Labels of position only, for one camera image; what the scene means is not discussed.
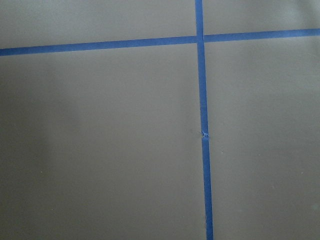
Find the blue tape strip crosswise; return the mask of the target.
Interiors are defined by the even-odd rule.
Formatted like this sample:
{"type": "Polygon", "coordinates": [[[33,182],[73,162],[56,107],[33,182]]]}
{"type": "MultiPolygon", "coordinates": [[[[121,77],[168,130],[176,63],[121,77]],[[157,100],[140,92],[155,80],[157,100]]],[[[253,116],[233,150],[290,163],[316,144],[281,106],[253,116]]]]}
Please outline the blue tape strip crosswise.
{"type": "MultiPolygon", "coordinates": [[[[313,37],[313,36],[319,36],[319,35],[320,35],[320,30],[318,28],[313,28],[313,29],[208,34],[203,36],[203,41],[205,43],[213,43],[213,42],[230,42],[230,41],[242,41],[242,40],[313,37]]],[[[184,44],[196,44],[198,42],[198,39],[199,38],[197,36],[177,36],[177,37],[164,37],[164,38],[146,38],[146,39],[130,39],[130,40],[103,41],[103,42],[13,47],[13,48],[2,48],[0,50],[0,55],[14,56],[14,55],[30,55],[30,54],[32,55],[32,54],[44,54],[44,53],[120,49],[120,48],[153,47],[153,46],[166,46],[166,45],[184,45],[184,44]]]]}

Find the blue tape strip lengthwise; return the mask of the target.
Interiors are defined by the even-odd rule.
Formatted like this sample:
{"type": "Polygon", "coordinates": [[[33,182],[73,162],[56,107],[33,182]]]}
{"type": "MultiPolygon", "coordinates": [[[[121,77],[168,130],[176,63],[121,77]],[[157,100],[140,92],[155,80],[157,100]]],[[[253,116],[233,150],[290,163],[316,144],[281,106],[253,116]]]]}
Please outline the blue tape strip lengthwise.
{"type": "Polygon", "coordinates": [[[198,62],[198,86],[200,104],[200,127],[203,165],[204,185],[204,206],[205,206],[205,229],[206,239],[214,239],[213,205],[212,205],[212,183],[211,183],[211,162],[210,162],[210,136],[208,124],[208,101],[207,101],[207,79],[206,59],[204,42],[204,16],[203,2],[195,1],[196,19],[196,45],[198,62]]]}

